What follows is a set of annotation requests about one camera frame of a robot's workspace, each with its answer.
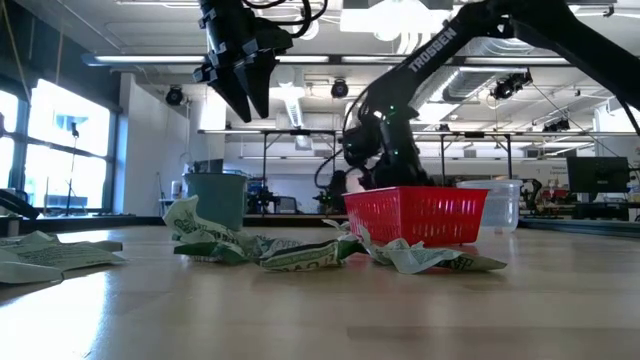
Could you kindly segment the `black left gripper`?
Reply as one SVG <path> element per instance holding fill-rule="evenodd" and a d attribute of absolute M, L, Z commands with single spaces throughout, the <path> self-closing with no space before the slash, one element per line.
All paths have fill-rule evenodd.
<path fill-rule="evenodd" d="M 249 123 L 249 105 L 261 118 L 269 116 L 271 73 L 278 55 L 293 47 L 292 35 L 258 17 L 241 0 L 198 0 L 199 27 L 209 50 L 193 71 L 198 83 L 208 82 L 227 105 Z"/>

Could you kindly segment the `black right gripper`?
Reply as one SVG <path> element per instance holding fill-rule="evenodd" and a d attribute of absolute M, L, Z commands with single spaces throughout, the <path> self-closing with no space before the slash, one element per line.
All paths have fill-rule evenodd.
<path fill-rule="evenodd" d="M 420 162 L 420 152 L 413 142 L 400 149 L 384 148 L 373 168 L 361 167 L 359 184 L 365 190 L 398 186 L 433 186 L 434 180 Z"/>

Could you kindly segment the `red plastic basket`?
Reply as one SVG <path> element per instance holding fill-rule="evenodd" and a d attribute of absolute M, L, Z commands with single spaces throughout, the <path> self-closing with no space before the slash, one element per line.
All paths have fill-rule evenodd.
<path fill-rule="evenodd" d="M 365 228 L 376 244 L 456 246 L 476 241 L 486 189 L 403 186 L 344 196 L 351 230 Z"/>

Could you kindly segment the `clear plastic cup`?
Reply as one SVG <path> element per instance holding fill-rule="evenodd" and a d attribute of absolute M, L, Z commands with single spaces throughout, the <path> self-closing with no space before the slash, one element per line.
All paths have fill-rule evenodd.
<path fill-rule="evenodd" d="M 470 180 L 458 182 L 458 188 L 485 189 L 480 229 L 484 232 L 512 233 L 518 226 L 521 180 Z"/>

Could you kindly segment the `teal enamel mug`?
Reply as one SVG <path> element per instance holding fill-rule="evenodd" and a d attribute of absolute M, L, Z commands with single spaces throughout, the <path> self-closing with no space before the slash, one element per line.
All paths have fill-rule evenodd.
<path fill-rule="evenodd" d="M 236 174 L 189 173 L 184 175 L 189 197 L 199 198 L 196 214 L 208 221 L 239 231 L 246 206 L 246 178 Z"/>

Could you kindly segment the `black tripod stand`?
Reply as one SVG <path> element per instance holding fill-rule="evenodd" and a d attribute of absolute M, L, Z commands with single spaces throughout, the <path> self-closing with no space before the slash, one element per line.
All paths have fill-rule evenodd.
<path fill-rule="evenodd" d="M 67 191 L 66 205 L 65 205 L 65 211 L 64 211 L 65 217 L 69 217 L 71 212 L 70 210 L 71 210 L 71 197 L 73 193 L 73 176 L 74 176 L 74 170 L 75 170 L 75 159 L 76 159 L 76 153 L 77 153 L 78 139 L 80 137 L 79 131 L 77 129 L 77 123 L 75 121 L 72 121 L 70 126 L 71 126 L 71 134 L 74 139 L 74 144 L 73 144 L 72 156 L 71 156 L 69 180 L 67 182 L 68 191 Z"/>

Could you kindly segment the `black computer monitor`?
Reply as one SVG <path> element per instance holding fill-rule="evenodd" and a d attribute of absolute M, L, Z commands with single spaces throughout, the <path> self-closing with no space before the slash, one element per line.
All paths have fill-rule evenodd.
<path fill-rule="evenodd" d="M 569 189 L 573 193 L 626 193 L 630 170 L 626 157 L 569 157 Z"/>

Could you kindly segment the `silver ventilation duct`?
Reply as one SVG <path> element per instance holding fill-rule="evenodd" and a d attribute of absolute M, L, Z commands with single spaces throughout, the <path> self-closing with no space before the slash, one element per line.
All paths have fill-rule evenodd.
<path fill-rule="evenodd" d="M 517 39 L 475 38 L 458 56 L 525 56 L 534 47 Z M 490 81 L 512 73 L 512 70 L 494 71 L 492 67 L 460 70 L 443 67 L 431 75 L 418 89 L 411 105 L 418 110 L 428 102 L 461 102 L 474 95 Z"/>

